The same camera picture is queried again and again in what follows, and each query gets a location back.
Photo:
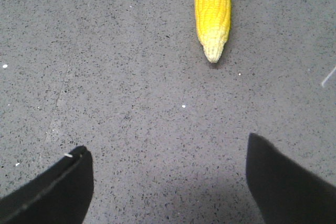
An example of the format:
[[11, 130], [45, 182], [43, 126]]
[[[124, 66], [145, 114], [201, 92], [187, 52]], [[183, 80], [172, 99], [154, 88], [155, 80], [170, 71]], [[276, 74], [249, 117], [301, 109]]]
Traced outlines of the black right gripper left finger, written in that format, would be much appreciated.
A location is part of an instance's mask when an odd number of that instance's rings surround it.
[[77, 146], [1, 199], [1, 223], [83, 223], [93, 191], [92, 155]]

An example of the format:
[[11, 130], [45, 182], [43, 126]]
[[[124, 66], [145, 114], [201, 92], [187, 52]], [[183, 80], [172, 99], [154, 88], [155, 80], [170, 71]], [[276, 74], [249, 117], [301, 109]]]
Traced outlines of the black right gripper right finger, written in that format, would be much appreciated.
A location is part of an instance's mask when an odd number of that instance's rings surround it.
[[265, 223], [335, 223], [335, 186], [255, 133], [248, 138], [246, 179]]

